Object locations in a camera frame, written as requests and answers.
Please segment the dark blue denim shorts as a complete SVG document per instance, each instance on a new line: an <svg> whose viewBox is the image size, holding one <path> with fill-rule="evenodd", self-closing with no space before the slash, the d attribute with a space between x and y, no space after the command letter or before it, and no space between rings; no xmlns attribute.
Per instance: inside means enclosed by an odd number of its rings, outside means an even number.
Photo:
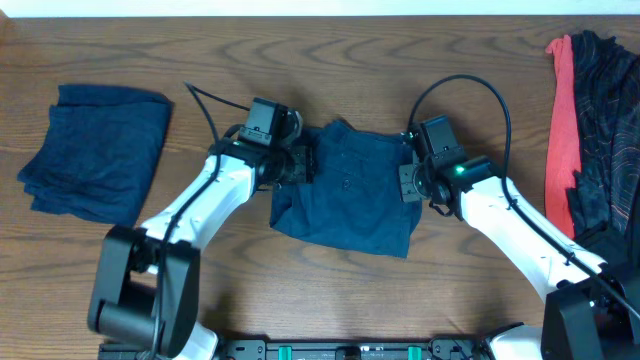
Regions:
<svg viewBox="0 0 640 360"><path fill-rule="evenodd" d="M401 199L398 169L412 160L402 137L336 120L305 129L299 143L313 148L313 182L272 193L270 227L312 244L405 258L422 204Z"/></svg>

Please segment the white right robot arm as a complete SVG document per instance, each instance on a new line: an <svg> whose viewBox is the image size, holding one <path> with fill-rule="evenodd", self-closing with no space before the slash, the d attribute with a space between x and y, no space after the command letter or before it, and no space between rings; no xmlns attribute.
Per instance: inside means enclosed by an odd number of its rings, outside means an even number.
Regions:
<svg viewBox="0 0 640 360"><path fill-rule="evenodd" d="M426 200L491 240L544 303L543 324L485 337L482 359L636 359L639 273L610 266L540 214L486 157L429 155L398 169L405 202Z"/></svg>

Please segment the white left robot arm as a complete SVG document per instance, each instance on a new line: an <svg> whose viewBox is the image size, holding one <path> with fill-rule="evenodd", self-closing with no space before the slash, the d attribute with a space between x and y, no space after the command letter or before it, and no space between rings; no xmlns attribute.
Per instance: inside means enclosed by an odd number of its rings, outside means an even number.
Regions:
<svg viewBox="0 0 640 360"><path fill-rule="evenodd" d="M211 359L218 335L197 320L201 254L262 185L309 183L309 146L266 147L223 138L195 180L140 227L106 234L88 326L101 359Z"/></svg>

